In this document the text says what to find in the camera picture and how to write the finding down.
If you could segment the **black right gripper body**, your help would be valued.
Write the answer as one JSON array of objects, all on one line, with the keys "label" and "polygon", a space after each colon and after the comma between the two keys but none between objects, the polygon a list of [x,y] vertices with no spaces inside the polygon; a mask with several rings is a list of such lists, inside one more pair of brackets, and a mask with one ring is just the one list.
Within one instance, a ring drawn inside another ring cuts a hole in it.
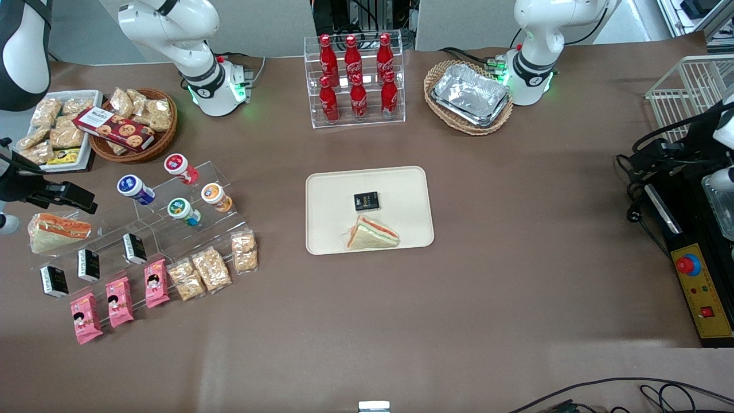
[{"label": "black right gripper body", "polygon": [[1,201],[46,203],[44,172],[15,151],[2,151]]}]

